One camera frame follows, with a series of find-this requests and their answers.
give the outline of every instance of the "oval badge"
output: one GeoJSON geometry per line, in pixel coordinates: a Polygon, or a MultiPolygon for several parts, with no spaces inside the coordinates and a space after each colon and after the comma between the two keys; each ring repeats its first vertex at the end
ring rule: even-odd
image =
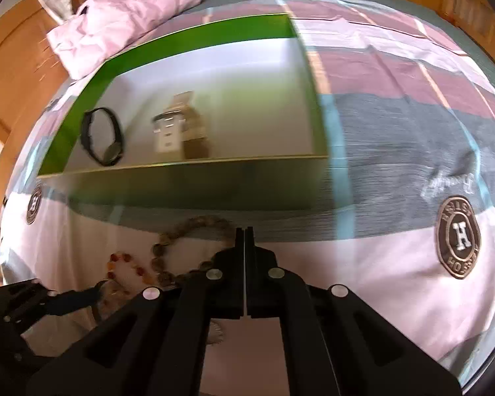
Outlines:
{"type": "Polygon", "coordinates": [[[480,251],[480,230],[469,201],[451,196],[440,206],[436,227],[438,258],[455,278],[465,278],[480,251]]]}
{"type": "Polygon", "coordinates": [[[38,209],[41,207],[41,201],[42,201],[42,186],[38,185],[33,190],[33,193],[31,194],[31,198],[27,203],[26,220],[28,225],[31,225],[35,221],[35,218],[37,217],[38,209]]]}

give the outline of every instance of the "screw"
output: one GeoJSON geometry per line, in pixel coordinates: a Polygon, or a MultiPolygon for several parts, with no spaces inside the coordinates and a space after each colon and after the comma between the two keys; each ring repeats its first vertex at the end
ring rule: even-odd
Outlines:
{"type": "Polygon", "coordinates": [[[342,284],[333,285],[330,291],[332,292],[332,295],[337,296],[338,298],[344,298],[348,295],[348,289],[342,284]]]}
{"type": "Polygon", "coordinates": [[[271,268],[268,271],[268,276],[271,278],[282,278],[284,277],[284,270],[282,268],[271,268]]]}
{"type": "Polygon", "coordinates": [[[220,271],[220,269],[216,269],[216,268],[209,269],[209,271],[205,273],[205,276],[209,280],[219,280],[220,278],[222,278],[223,275],[224,273],[220,271]]]}
{"type": "Polygon", "coordinates": [[[157,287],[147,287],[143,291],[143,297],[149,301],[159,298],[159,295],[161,295],[161,292],[157,287]]]}

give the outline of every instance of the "striped bed sheet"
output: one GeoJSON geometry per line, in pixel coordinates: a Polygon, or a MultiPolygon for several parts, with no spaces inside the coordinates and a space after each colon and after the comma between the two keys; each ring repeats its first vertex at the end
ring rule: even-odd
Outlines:
{"type": "MultiPolygon", "coordinates": [[[[6,280],[37,276],[58,291],[84,289],[104,277],[111,253],[125,251],[148,266],[158,232],[187,217],[219,214],[237,226],[253,226],[259,245],[275,251],[280,266],[306,283],[348,285],[467,383],[495,345],[494,86],[441,29],[367,0],[239,2],[177,16],[147,39],[271,13],[293,19],[325,120],[330,158],[314,208],[111,207],[73,203],[45,187],[37,219],[27,225],[37,170],[86,79],[50,106],[22,151],[1,223],[6,280]],[[479,260],[465,280],[447,273],[434,240],[440,204],[453,195],[469,199],[481,232],[479,260]]],[[[208,233],[181,240],[169,253],[168,268],[187,271],[218,248],[220,242],[208,233]]],[[[134,290],[140,288],[126,278],[134,290]]],[[[72,322],[80,329],[77,337],[93,326],[84,312],[74,314],[72,322]]],[[[286,394],[280,340],[261,337],[274,334],[278,323],[223,325],[226,340],[208,349],[201,390],[286,394]],[[259,350],[261,358],[246,370],[240,348],[248,357],[259,350]],[[272,379],[263,378],[268,374],[272,379]]],[[[48,326],[55,334],[69,323],[48,326]]],[[[57,337],[49,343],[48,326],[44,340],[37,338],[42,331],[32,330],[41,354],[58,353],[67,344],[57,337]]]]}

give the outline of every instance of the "black watch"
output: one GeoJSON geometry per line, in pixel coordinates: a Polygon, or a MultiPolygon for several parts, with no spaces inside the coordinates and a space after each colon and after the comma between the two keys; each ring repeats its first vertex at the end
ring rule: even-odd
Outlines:
{"type": "Polygon", "coordinates": [[[123,157],[123,134],[121,133],[121,127],[117,120],[116,114],[106,107],[97,107],[96,109],[85,112],[81,122],[81,145],[90,155],[90,157],[103,167],[110,167],[119,162],[123,157]],[[92,138],[90,137],[90,125],[92,124],[93,114],[97,110],[103,110],[114,128],[114,142],[108,146],[102,158],[97,156],[92,150],[92,138]]]}

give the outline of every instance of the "box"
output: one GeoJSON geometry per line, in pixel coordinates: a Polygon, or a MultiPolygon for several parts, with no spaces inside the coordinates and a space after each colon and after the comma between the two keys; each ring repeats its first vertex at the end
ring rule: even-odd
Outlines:
{"type": "MultiPolygon", "coordinates": [[[[91,136],[111,142],[95,121],[91,136]]],[[[38,175],[87,203],[297,210],[311,205],[326,161],[306,53],[288,16],[277,14],[177,31],[106,61],[64,119],[38,175]],[[189,90],[211,155],[158,162],[151,119],[189,90]],[[113,167],[99,166],[78,141],[83,113],[101,106],[117,114],[125,137],[113,167]]]]}

